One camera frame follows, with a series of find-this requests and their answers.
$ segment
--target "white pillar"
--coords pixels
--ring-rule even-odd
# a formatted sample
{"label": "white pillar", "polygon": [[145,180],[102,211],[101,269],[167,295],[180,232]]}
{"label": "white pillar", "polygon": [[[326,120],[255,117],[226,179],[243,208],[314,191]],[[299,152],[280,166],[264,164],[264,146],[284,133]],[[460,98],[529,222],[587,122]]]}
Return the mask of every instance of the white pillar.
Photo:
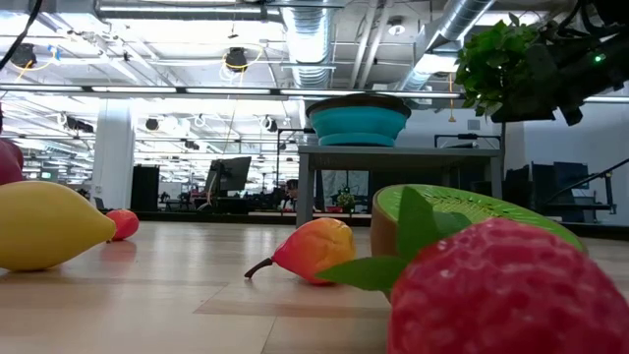
{"label": "white pillar", "polygon": [[128,99],[101,99],[96,127],[91,195],[106,208],[131,206],[136,120]]}

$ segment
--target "bowl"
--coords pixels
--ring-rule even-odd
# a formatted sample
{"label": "bowl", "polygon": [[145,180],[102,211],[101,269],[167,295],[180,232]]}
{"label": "bowl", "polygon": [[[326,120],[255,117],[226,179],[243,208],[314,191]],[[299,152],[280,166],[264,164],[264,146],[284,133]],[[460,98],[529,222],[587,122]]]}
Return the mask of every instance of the bowl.
{"label": "bowl", "polygon": [[322,146],[393,147],[411,109],[395,96],[356,93],[319,101],[306,114]]}

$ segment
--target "toy lemon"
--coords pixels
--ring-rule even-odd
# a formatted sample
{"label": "toy lemon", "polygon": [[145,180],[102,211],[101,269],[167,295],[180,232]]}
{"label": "toy lemon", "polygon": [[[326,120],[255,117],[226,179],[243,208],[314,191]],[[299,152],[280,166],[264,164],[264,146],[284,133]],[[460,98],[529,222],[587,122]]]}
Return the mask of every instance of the toy lemon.
{"label": "toy lemon", "polygon": [[0,186],[0,267],[46,269],[68,261],[116,231],[112,220],[73,190],[49,182]]}

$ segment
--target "ceiling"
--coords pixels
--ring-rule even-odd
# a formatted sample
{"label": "ceiling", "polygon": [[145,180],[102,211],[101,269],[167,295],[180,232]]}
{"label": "ceiling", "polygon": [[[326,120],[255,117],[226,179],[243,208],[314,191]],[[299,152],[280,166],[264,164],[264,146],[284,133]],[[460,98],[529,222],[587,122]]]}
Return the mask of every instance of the ceiling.
{"label": "ceiling", "polygon": [[[110,0],[109,3],[129,1],[134,0]],[[13,9],[3,9],[4,5],[0,5],[0,55],[8,50],[28,17],[24,11],[15,10],[19,0],[13,3],[8,5]],[[344,4],[344,8],[335,11],[330,29],[331,89],[348,88],[360,34],[364,30],[364,18],[370,5],[366,0],[346,1]],[[524,22],[536,22],[549,12],[561,11],[569,5],[569,1],[500,1],[484,14],[478,25],[490,26],[500,19],[507,20],[509,11],[516,12]],[[414,43],[420,25],[438,19],[444,6],[445,1],[442,0],[394,2],[389,9],[389,19],[400,17],[404,32],[398,35],[387,30],[384,32],[375,56],[377,64],[372,65],[369,71],[368,87],[373,84],[391,85],[404,78],[414,64]],[[372,32],[375,32],[381,13],[381,8],[375,11]],[[286,67],[290,66],[291,59],[282,24],[183,21],[176,16],[162,20],[96,20],[79,18],[70,22],[40,15],[24,40],[24,43],[34,45],[37,57],[34,70],[23,71],[10,64],[0,72],[0,83],[248,88],[294,86],[292,70],[295,69]],[[230,47],[245,48],[251,65],[242,75],[230,74],[223,65],[223,56]],[[448,89],[448,78],[432,77],[428,86]],[[68,155],[73,156],[72,161],[81,166],[65,168],[67,172],[62,176],[75,183],[88,180],[93,162],[93,135],[82,134],[81,140],[62,139],[76,134],[64,128],[62,123],[67,117],[72,117],[97,130],[99,100],[98,97],[79,95],[9,92],[2,98],[4,134],[54,136],[55,139],[20,139],[17,142],[25,152],[38,156],[32,165],[48,163],[52,156],[55,165],[72,166]],[[305,104],[300,100],[130,100],[134,117],[138,119],[136,162],[160,164],[163,177],[167,180],[186,181],[191,173],[202,179],[213,158],[245,154],[254,156],[256,161],[251,179],[259,182],[264,173],[268,174],[266,178],[270,182],[274,178],[277,134],[264,129],[260,121],[263,123],[271,119],[280,128],[304,128],[306,122]],[[160,129],[147,129],[147,119],[158,120]],[[199,142],[199,150],[185,148],[176,139],[172,142],[157,141],[169,137],[205,141]],[[302,133],[290,138],[287,133],[282,136],[287,146],[281,153],[281,179],[297,176],[296,148],[297,144],[306,140]],[[81,173],[71,173],[79,168]]]}

